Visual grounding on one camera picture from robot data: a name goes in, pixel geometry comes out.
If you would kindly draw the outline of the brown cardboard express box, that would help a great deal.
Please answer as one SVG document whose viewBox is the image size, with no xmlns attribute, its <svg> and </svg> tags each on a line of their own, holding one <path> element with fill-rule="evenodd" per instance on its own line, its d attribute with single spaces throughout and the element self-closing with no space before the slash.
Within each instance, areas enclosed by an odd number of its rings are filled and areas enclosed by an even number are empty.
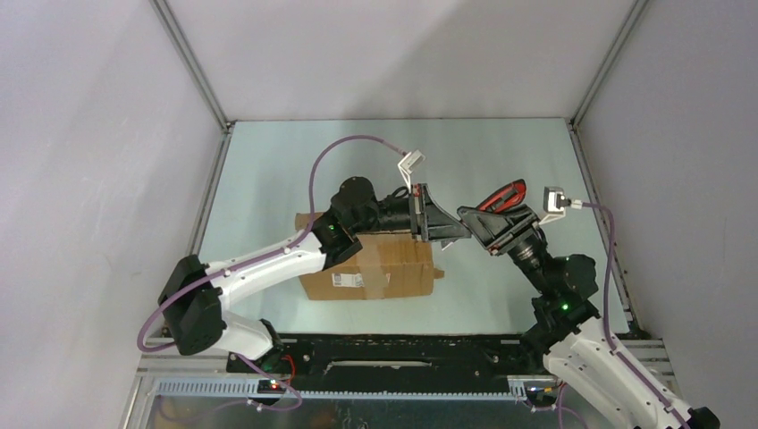
<svg viewBox="0 0 758 429">
<path fill-rule="evenodd" d="M 410 234 L 360 235 L 363 248 L 346 262 L 299 277 L 310 300 L 404 299 L 428 296 L 444 271 L 432 246 Z"/>
</svg>

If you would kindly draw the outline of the red black utility knife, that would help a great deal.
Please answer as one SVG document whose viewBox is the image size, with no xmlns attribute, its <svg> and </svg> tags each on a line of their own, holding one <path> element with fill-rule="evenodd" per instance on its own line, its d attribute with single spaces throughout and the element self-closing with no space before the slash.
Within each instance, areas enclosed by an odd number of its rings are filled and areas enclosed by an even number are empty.
<svg viewBox="0 0 758 429">
<path fill-rule="evenodd" d="M 518 179 L 495 190 L 477 205 L 479 211 L 499 214 L 520 205 L 526 198 L 526 181 Z"/>
</svg>

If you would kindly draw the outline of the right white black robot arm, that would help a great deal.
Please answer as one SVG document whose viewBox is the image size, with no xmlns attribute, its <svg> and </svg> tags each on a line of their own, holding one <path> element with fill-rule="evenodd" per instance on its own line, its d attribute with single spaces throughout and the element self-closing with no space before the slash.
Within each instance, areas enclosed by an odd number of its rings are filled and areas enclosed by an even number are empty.
<svg viewBox="0 0 758 429">
<path fill-rule="evenodd" d="M 462 206 L 458 215 L 485 250 L 509 256 L 539 293 L 536 323 L 519 351 L 528 372 L 547 370 L 617 428 L 720 427 L 709 408 L 694 408 L 665 387 L 611 331 L 589 300 L 598 291 L 594 260 L 552 256 L 529 206 L 500 213 Z"/>
</svg>

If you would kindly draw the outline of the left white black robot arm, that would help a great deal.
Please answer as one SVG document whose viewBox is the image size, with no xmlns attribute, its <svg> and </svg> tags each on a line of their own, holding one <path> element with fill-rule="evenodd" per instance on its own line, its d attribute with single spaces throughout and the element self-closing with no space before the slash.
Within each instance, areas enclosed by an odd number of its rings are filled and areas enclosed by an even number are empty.
<svg viewBox="0 0 758 429">
<path fill-rule="evenodd" d="M 328 210 L 310 215 L 305 229 L 288 239 L 226 261 L 182 258 L 159 296 L 159 309 L 181 355 L 225 350 L 247 358 L 261 372 L 272 372 L 282 361 L 275 329 L 265 319 L 234 314 L 232 306 L 350 260 L 357 262 L 364 285 L 385 286 L 380 249 L 404 233 L 443 247 L 471 236 L 462 221 L 436 204 L 424 183 L 378 199 L 369 179 L 351 177 L 332 196 Z"/>
</svg>

